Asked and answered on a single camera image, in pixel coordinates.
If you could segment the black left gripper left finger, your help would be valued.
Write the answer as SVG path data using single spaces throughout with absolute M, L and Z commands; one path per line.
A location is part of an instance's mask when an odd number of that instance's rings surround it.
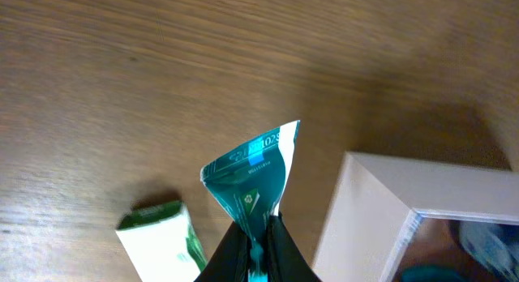
M 248 260 L 248 236 L 233 222 L 195 282 L 246 282 Z

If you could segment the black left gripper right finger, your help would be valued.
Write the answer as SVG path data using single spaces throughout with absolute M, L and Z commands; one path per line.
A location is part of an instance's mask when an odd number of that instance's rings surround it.
M 282 216 L 270 216 L 266 238 L 269 282 L 321 281 L 302 256 Z

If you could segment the green toothpaste tube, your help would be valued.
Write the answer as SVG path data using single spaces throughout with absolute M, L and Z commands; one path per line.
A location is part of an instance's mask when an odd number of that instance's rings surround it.
M 266 281 L 266 234 L 279 215 L 294 157 L 300 121 L 288 122 L 205 165 L 200 180 L 251 243 L 246 278 Z

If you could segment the clear sanitizer bottle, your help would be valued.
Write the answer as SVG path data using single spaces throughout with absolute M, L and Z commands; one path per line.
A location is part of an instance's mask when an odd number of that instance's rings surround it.
M 461 221 L 459 242 L 502 281 L 518 282 L 518 226 Z

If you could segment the blue mouthwash bottle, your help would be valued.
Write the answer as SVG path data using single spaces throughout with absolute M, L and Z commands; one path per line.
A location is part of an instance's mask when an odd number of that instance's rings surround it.
M 416 266 L 405 269 L 400 282 L 466 282 L 456 271 L 436 266 Z

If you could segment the white green soap packet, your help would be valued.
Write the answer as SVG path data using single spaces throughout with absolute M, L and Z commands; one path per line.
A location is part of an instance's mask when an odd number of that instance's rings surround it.
M 208 263 L 181 201 L 134 210 L 115 232 L 143 282 L 193 282 Z

